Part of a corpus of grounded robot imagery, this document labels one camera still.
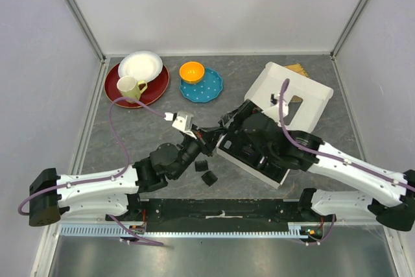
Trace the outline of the black comb attachment with brush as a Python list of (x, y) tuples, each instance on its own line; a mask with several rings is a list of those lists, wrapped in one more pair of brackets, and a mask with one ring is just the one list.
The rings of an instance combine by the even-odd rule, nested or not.
[(209, 170), (207, 160), (197, 160), (195, 161), (195, 171), (196, 172), (205, 172)]

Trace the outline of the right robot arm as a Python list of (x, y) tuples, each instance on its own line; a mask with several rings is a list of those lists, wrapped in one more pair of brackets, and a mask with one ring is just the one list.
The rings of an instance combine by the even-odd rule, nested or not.
[(385, 227), (409, 232), (414, 226), (414, 171), (388, 171), (354, 158), (308, 132), (288, 131), (265, 114), (248, 117), (242, 131), (269, 161), (338, 180), (355, 188), (337, 195), (306, 189), (297, 204), (298, 216), (345, 214), (373, 218)]

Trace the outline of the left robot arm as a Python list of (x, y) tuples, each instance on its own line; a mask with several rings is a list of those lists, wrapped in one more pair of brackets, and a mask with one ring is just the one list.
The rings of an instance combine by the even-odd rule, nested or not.
[(112, 171), (58, 175), (55, 168), (44, 169), (29, 186), (29, 225), (47, 226), (80, 215), (137, 220), (143, 211), (138, 195), (179, 179), (199, 154), (211, 156), (225, 131), (222, 126), (192, 126), (180, 144), (163, 143), (148, 157)]

